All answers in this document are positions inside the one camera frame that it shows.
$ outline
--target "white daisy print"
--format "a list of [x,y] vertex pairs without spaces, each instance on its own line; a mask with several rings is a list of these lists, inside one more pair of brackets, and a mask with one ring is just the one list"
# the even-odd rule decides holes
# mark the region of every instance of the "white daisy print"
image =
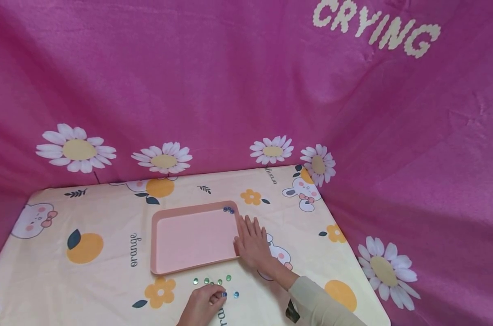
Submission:
[[359,263],[364,275],[370,279],[370,285],[374,290],[378,289],[381,299],[391,299],[400,308],[406,307],[412,311],[415,309],[410,296],[420,299],[421,296],[406,282],[417,281],[417,274],[409,269],[411,260],[407,255],[397,255],[397,246],[388,243],[386,251],[379,238],[366,238],[366,247],[359,245]]
[[326,146],[317,144],[315,148],[306,147],[301,153],[304,155],[301,160],[306,162],[304,167],[312,176],[315,185],[322,187],[325,181],[328,184],[330,178],[335,175],[335,161]]
[[143,148],[142,154],[133,153],[130,157],[139,161],[139,165],[148,167],[151,172],[179,173],[190,168],[187,162],[192,160],[192,155],[189,155],[189,151],[188,147],[181,148],[178,142],[165,142],[162,148]]
[[290,146],[292,138],[286,139],[286,135],[277,136],[270,140],[269,138],[263,138],[263,142],[254,141],[254,144],[250,147],[254,152],[250,154],[251,157],[256,158],[256,163],[261,164],[275,164],[277,161],[283,162],[285,158],[292,155],[293,146]]
[[80,127],[58,124],[58,132],[45,131],[42,137],[52,144],[37,145],[37,155],[49,158],[52,165],[67,165],[70,172],[91,173],[92,167],[105,168],[112,165],[109,160],[116,158],[116,149],[102,146],[103,138],[88,138]]

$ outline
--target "hand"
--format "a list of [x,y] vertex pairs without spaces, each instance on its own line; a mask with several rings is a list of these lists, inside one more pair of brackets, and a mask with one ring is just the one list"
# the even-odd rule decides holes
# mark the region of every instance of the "hand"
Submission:
[[239,237],[234,238],[234,243],[239,251],[239,255],[249,265],[250,268],[257,269],[263,274],[270,275],[272,266],[276,262],[280,264],[277,258],[272,257],[266,230],[259,227],[257,217],[254,217],[254,223],[250,221],[247,215],[237,219],[237,232]]
[[192,291],[178,326],[208,326],[227,301],[227,297],[222,296],[223,292],[225,288],[211,284]]

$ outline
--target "orange flower print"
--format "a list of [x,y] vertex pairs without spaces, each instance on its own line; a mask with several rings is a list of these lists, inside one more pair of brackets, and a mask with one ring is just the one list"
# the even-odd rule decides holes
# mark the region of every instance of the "orange flower print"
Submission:
[[173,279],[157,278],[154,284],[150,284],[145,289],[145,297],[149,299],[149,304],[152,308],[158,309],[163,303],[171,303],[174,301],[174,293],[172,290],[176,287],[176,282]]
[[246,192],[242,192],[241,198],[243,198],[248,205],[254,204],[257,206],[261,204],[261,194],[252,189],[247,189]]
[[340,242],[342,244],[346,242],[346,238],[337,224],[327,226],[326,231],[328,232],[330,241]]

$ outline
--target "plastic tray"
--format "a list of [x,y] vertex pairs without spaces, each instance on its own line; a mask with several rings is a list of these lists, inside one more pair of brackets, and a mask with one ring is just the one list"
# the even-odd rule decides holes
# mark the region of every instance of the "plastic tray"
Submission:
[[[230,207],[234,213],[223,211]],[[152,218],[150,270],[165,275],[237,258],[237,205],[215,202],[159,211]]]

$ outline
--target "beige sleeve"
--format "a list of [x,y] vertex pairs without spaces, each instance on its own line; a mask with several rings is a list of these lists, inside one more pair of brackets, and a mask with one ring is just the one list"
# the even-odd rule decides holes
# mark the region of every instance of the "beige sleeve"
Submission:
[[308,277],[298,278],[288,293],[310,326],[366,326]]

